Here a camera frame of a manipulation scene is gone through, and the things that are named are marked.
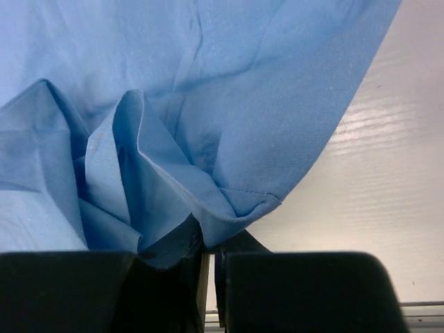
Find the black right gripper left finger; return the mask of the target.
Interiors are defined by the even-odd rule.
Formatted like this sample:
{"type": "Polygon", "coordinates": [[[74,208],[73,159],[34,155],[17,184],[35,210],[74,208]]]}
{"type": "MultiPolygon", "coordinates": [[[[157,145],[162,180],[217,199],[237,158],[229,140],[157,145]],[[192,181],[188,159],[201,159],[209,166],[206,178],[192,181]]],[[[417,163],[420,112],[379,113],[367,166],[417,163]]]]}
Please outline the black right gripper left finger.
{"type": "Polygon", "coordinates": [[[4,253],[2,332],[202,332],[203,237],[190,216],[138,254],[4,253]]]}

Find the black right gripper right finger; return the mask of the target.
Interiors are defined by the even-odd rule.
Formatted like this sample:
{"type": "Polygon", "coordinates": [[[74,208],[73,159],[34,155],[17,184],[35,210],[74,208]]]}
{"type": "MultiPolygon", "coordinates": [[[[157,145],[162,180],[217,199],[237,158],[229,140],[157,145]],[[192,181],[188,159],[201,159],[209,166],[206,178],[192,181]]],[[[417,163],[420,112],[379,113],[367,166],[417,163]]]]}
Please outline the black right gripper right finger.
{"type": "Polygon", "coordinates": [[[408,330],[385,267],[368,253],[274,253],[245,231],[213,253],[226,332],[408,330]]]}

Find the light blue long sleeve shirt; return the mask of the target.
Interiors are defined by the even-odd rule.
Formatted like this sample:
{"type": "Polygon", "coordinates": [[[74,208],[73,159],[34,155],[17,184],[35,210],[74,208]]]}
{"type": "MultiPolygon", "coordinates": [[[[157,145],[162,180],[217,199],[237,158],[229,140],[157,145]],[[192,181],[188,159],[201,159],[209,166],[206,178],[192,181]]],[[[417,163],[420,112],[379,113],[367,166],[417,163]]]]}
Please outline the light blue long sleeve shirt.
{"type": "Polygon", "coordinates": [[[2,1],[1,251],[128,250],[277,208],[398,1],[2,1]]]}

